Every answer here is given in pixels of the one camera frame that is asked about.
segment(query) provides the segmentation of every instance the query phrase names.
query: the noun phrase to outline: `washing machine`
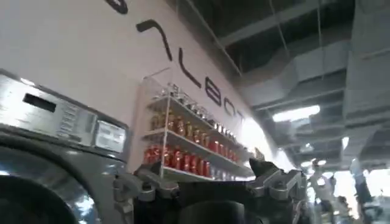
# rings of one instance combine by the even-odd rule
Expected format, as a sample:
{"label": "washing machine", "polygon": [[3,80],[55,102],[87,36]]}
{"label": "washing machine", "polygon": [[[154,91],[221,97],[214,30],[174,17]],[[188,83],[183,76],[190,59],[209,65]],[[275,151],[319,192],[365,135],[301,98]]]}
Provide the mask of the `washing machine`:
{"label": "washing machine", "polygon": [[0,222],[123,223],[113,179],[129,129],[0,70]]}

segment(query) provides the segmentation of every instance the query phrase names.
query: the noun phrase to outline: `ceiling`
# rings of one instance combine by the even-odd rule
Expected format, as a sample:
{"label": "ceiling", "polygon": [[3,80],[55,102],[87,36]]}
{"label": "ceiling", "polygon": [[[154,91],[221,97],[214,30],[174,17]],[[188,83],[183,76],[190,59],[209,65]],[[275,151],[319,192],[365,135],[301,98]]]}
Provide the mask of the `ceiling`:
{"label": "ceiling", "polygon": [[[313,158],[326,159],[329,170],[347,169],[354,158],[364,167],[387,164],[390,88],[381,84],[384,74],[371,72],[386,64],[372,59],[377,56],[372,52],[388,42],[380,36],[388,23],[381,27],[379,22],[385,20],[386,1],[167,1],[217,52],[219,64],[232,71],[228,79],[296,166]],[[367,73],[370,85],[363,76]],[[321,110],[309,118],[272,119],[313,105]],[[342,145],[345,137],[347,147]]]}

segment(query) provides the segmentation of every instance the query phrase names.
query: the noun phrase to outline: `display screen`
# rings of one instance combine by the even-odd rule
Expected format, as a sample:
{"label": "display screen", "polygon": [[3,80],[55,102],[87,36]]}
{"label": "display screen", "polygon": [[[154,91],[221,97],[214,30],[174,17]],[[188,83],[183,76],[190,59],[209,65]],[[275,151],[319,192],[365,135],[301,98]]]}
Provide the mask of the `display screen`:
{"label": "display screen", "polygon": [[30,105],[33,105],[35,107],[39,107],[41,109],[50,111],[50,112],[54,112],[55,107],[56,107],[56,104],[49,102],[47,100],[44,100],[42,98],[39,98],[37,96],[33,96],[31,94],[28,94],[28,93],[26,93],[26,95],[24,95],[23,102],[28,103]]}

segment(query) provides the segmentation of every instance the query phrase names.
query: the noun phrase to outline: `bottle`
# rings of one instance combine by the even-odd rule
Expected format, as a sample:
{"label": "bottle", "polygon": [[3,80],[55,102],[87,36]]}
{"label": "bottle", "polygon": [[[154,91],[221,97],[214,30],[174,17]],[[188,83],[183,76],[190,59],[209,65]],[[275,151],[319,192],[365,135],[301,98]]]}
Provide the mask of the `bottle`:
{"label": "bottle", "polygon": [[194,127],[194,142],[200,144],[200,130],[197,126]]}
{"label": "bottle", "polygon": [[181,116],[178,116],[176,119],[175,130],[178,135],[185,136],[185,126]]}
{"label": "bottle", "polygon": [[174,116],[172,110],[169,110],[167,128],[168,128],[168,130],[174,131],[174,129],[175,129],[174,127],[175,127],[175,116]]}
{"label": "bottle", "polygon": [[193,141],[193,126],[191,125],[190,122],[187,122],[185,124],[185,136],[187,139]]}

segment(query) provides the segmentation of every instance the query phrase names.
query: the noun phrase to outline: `ceiling light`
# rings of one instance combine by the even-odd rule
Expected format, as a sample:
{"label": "ceiling light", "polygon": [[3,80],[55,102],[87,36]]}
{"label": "ceiling light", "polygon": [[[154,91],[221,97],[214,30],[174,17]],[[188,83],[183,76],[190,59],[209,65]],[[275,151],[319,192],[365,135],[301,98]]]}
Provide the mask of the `ceiling light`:
{"label": "ceiling light", "polygon": [[341,140],[342,142],[342,149],[346,149],[346,147],[348,146],[348,142],[349,142],[349,137],[343,137],[343,139]]}
{"label": "ceiling light", "polygon": [[320,160],[320,161],[318,161],[318,166],[323,166],[323,165],[325,165],[327,163],[327,161],[326,160]]}
{"label": "ceiling light", "polygon": [[302,167],[309,167],[310,165],[311,165],[310,161],[305,161],[305,162],[300,164],[300,166],[302,166]]}
{"label": "ceiling light", "polygon": [[309,118],[311,115],[318,114],[319,105],[303,107],[295,110],[288,110],[273,115],[274,122],[296,121],[303,118]]}

